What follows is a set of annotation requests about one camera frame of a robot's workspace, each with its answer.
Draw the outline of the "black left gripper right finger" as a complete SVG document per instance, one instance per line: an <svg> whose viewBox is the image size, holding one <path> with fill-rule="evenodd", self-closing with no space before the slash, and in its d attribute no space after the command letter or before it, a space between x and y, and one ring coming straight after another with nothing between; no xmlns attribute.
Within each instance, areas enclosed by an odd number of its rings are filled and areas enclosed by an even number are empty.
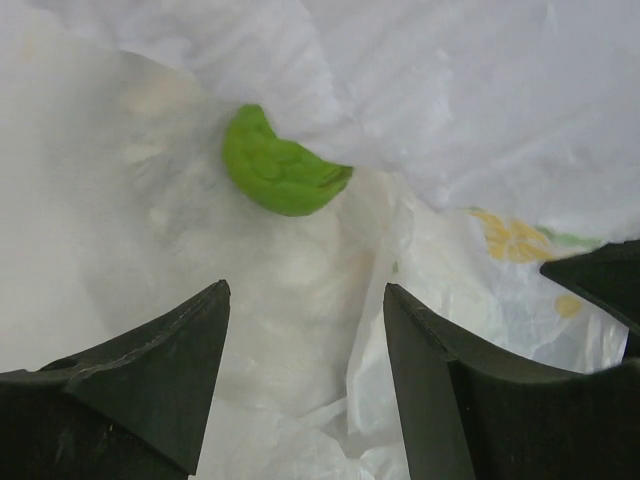
<svg viewBox="0 0 640 480"><path fill-rule="evenodd" d="M404 288L384 325L414 479L635 479L639 362L591 374L502 349Z"/></svg>

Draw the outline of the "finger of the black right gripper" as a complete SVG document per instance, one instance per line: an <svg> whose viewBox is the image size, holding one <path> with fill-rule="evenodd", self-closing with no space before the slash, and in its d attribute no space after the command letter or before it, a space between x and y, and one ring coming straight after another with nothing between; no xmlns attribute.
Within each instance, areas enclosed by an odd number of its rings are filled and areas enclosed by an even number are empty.
<svg viewBox="0 0 640 480"><path fill-rule="evenodd" d="M639 357L639 241L609 243L592 252L546 261L540 273L629 329L624 358Z"/></svg>

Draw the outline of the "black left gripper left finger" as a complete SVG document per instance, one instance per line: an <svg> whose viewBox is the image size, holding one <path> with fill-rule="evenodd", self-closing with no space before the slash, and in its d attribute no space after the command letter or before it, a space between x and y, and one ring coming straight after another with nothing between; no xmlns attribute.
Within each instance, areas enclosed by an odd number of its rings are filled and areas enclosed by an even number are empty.
<svg viewBox="0 0 640 480"><path fill-rule="evenodd" d="M95 347L2 373L2 478L195 475L229 317L220 280Z"/></svg>

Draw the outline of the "white plastic bag lemon print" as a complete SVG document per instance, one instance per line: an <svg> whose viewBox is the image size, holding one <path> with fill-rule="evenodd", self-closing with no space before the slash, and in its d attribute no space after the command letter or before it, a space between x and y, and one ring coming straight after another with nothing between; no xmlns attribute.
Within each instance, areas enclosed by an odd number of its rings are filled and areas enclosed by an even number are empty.
<svg viewBox="0 0 640 480"><path fill-rule="evenodd" d="M246 104L346 188L303 217L244 195ZM391 282L527 359L618 365L627 327L539 268L638 236L635 1L1 5L1 367L226 280L200 479L409 477Z"/></svg>

